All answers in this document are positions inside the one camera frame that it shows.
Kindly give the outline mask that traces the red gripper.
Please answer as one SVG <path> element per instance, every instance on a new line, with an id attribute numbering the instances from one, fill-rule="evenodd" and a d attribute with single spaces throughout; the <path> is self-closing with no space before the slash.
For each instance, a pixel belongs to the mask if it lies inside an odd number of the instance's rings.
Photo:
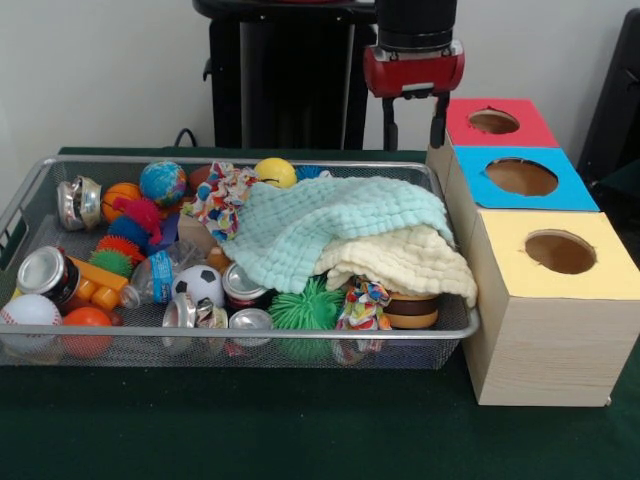
<path id="1" fill-rule="evenodd" d="M 382 99 L 383 149 L 398 149 L 398 126 L 394 98 L 436 96 L 430 127 L 430 146 L 441 148 L 445 141 L 449 93 L 460 84 L 465 66 L 461 42 L 442 50 L 399 52 L 375 45 L 365 49 L 363 69 L 366 85 Z"/>

